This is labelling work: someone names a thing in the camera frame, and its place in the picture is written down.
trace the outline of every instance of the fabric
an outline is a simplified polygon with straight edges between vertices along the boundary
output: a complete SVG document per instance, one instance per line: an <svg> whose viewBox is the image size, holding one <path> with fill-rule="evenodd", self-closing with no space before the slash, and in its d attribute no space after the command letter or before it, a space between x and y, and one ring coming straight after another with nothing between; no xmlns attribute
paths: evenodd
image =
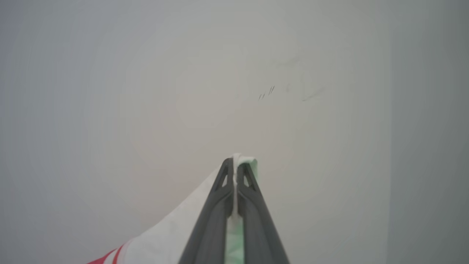
<svg viewBox="0 0 469 264"><path fill-rule="evenodd" d="M240 164L249 163L256 179L257 160L233 154L234 179L236 190L236 171ZM108 253L105 262L90 264L173 264L178 263L192 229L205 204L208 193L217 177L220 167L216 168L178 207L158 224L140 236ZM234 192L233 213L227 220L227 243L225 263L241 264L244 261L242 218L238 215L236 191Z"/></svg>

